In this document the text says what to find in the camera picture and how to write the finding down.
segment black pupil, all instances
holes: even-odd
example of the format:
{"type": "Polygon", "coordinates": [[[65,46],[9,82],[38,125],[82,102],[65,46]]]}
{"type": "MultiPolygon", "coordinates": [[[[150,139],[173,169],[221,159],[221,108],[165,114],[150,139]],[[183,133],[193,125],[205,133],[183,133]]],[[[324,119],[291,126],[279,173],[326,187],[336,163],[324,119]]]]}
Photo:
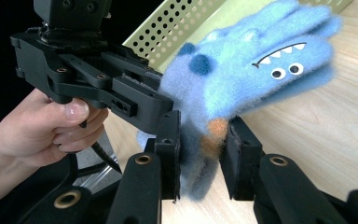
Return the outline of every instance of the black pupil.
{"type": "Polygon", "coordinates": [[[275,71],[275,72],[272,73],[272,76],[273,76],[273,77],[280,77],[280,76],[281,76],[281,72],[275,71]]]}
{"type": "Polygon", "coordinates": [[[297,66],[291,66],[290,67],[290,71],[292,72],[292,73],[297,73],[298,72],[298,67],[297,66]]]}

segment perforated basket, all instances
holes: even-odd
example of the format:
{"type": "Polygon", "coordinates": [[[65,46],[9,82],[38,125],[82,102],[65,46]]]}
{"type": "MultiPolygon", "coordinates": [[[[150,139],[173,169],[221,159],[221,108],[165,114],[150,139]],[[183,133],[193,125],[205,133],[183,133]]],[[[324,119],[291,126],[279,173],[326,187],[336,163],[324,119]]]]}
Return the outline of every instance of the perforated basket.
{"type": "MultiPolygon", "coordinates": [[[[165,0],[123,45],[163,73],[185,42],[197,43],[212,30],[232,25],[272,1],[165,0]]],[[[317,5],[322,4],[321,1],[302,2],[317,5]]]]}

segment human hand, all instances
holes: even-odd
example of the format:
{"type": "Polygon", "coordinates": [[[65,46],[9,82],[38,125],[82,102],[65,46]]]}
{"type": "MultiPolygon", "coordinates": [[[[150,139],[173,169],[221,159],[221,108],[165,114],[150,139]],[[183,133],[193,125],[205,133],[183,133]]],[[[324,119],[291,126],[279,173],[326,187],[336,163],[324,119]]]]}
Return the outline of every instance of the human hand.
{"type": "Polygon", "coordinates": [[[107,115],[80,99],[59,105],[34,90],[1,121],[0,156],[35,167],[52,164],[96,142],[107,115]],[[79,126],[84,120],[87,128],[79,126]]]}

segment plush toy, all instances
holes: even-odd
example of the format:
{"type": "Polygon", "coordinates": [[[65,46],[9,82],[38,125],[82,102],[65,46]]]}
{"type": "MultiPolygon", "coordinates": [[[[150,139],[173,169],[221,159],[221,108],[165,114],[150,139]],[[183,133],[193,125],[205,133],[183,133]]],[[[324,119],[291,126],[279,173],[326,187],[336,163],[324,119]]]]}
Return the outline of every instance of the plush toy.
{"type": "MultiPolygon", "coordinates": [[[[181,111],[181,195],[201,200],[218,167],[228,121],[326,84],[327,39],[341,20],[329,7],[277,0],[233,26],[185,43],[158,89],[181,111]]],[[[138,133],[143,146],[149,135],[138,133]]]]}

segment dark blue spot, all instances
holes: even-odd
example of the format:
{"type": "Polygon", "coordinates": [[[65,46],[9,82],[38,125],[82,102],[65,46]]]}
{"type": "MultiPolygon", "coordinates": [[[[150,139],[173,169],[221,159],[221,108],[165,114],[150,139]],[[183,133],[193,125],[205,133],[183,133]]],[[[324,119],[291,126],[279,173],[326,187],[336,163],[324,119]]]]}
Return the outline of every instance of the dark blue spot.
{"type": "Polygon", "coordinates": [[[191,43],[185,43],[181,49],[179,49],[178,55],[190,54],[196,50],[196,46],[191,43]]]}
{"type": "Polygon", "coordinates": [[[212,61],[208,56],[199,54],[190,61],[189,68],[193,73],[205,76],[212,72],[212,61]]]}

